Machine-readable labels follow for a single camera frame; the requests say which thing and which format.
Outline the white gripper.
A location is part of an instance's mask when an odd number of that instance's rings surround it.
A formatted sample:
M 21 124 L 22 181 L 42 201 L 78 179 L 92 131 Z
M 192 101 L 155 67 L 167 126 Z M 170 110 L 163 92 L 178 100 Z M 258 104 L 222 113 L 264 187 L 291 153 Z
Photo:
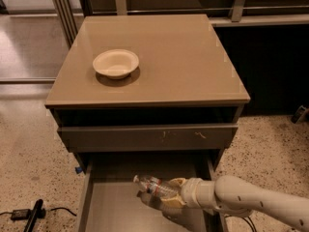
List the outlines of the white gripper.
M 181 188 L 181 195 L 164 198 L 163 203 L 170 208 L 188 208 L 203 209 L 203 206 L 197 199 L 197 188 L 203 182 L 201 178 L 174 178 L 168 181 L 173 187 Z

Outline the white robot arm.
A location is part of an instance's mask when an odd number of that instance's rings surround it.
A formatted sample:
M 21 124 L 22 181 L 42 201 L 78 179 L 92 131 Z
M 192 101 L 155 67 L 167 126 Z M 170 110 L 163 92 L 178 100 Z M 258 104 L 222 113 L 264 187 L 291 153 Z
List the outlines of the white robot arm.
M 299 232 L 309 232 L 309 199 L 257 187 L 235 176 L 221 176 L 215 181 L 177 178 L 180 192 L 161 201 L 171 208 L 213 210 L 244 218 L 258 211 L 275 218 Z

